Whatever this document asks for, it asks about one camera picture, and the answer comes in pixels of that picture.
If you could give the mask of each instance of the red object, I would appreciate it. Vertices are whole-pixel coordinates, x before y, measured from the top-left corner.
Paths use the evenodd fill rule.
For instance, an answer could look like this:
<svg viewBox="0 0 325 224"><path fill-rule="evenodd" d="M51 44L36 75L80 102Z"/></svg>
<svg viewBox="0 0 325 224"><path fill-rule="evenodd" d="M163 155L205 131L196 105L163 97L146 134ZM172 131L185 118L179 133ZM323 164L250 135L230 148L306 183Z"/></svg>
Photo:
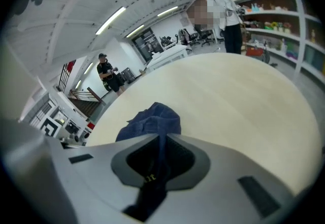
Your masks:
<svg viewBox="0 0 325 224"><path fill-rule="evenodd" d="M246 52L246 56L262 56L263 49L262 48L248 48Z"/></svg>
<svg viewBox="0 0 325 224"><path fill-rule="evenodd" d="M73 65L75 64L75 60L74 61L70 61L69 63L68 63L68 66L67 66L67 71L68 72L71 72L72 71L72 68L73 68Z"/></svg>
<svg viewBox="0 0 325 224"><path fill-rule="evenodd" d="M87 127L89 127L91 130L95 127L95 125L91 122L88 123Z"/></svg>

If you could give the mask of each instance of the black shirt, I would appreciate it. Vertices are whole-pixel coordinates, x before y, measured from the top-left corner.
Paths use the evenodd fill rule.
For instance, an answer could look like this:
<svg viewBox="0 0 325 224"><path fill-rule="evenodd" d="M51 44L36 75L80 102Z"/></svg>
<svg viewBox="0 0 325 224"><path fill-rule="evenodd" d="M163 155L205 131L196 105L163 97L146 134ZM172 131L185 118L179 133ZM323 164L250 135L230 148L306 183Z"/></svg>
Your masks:
<svg viewBox="0 0 325 224"><path fill-rule="evenodd" d="M98 74L103 73L106 74L109 70L112 70L112 65L107 61L105 63L99 63L97 65L97 72Z"/></svg>

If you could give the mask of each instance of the person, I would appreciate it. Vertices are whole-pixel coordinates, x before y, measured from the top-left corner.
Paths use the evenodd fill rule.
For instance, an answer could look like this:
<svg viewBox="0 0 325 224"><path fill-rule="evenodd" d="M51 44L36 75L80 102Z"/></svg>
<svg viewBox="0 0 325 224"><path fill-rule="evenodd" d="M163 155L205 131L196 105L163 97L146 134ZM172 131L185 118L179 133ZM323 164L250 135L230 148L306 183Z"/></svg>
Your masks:
<svg viewBox="0 0 325 224"><path fill-rule="evenodd" d="M214 26L219 26L223 31L226 52L241 54L243 40L240 24L243 21L237 14L240 6L236 6L234 0L206 1L207 11L213 15Z"/></svg>
<svg viewBox="0 0 325 224"><path fill-rule="evenodd" d="M114 73L117 71L117 67L113 68L106 57L107 55L103 53L98 56L100 63L97 65L97 72L101 80L107 82L110 88L120 96L125 91L124 84Z"/></svg>

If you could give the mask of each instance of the black shorts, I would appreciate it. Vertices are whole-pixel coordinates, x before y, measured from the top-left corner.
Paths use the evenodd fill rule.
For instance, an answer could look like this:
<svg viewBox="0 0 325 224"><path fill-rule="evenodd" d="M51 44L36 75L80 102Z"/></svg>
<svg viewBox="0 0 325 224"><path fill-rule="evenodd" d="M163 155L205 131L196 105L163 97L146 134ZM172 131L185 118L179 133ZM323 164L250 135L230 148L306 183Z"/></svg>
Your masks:
<svg viewBox="0 0 325 224"><path fill-rule="evenodd" d="M116 75L113 76L113 79L105 79L105 82L107 82L109 87L115 92L118 92L120 87L124 86L124 83Z"/></svg>

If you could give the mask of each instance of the desk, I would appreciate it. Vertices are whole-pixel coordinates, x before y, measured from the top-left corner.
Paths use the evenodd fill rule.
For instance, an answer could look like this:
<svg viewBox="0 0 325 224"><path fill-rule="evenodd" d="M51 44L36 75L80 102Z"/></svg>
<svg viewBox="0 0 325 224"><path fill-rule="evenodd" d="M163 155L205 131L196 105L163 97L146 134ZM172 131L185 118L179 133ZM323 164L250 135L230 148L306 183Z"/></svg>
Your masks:
<svg viewBox="0 0 325 224"><path fill-rule="evenodd" d="M168 50L169 48L175 46L176 44L177 44L177 42L172 42L171 44L169 44L169 45L163 47L163 49L164 49L164 51L166 51L166 50Z"/></svg>
<svg viewBox="0 0 325 224"><path fill-rule="evenodd" d="M161 53L160 57L157 59L152 59L147 65L147 72L154 71L160 68L163 65L173 62L178 58L187 57L185 45L175 45L174 47L169 48L168 50Z"/></svg>
<svg viewBox="0 0 325 224"><path fill-rule="evenodd" d="M183 135L245 154L295 195L318 173L321 139L311 108L289 79L259 60L209 53L163 66L107 109L87 146L114 142L126 121L154 102L178 113Z"/></svg>

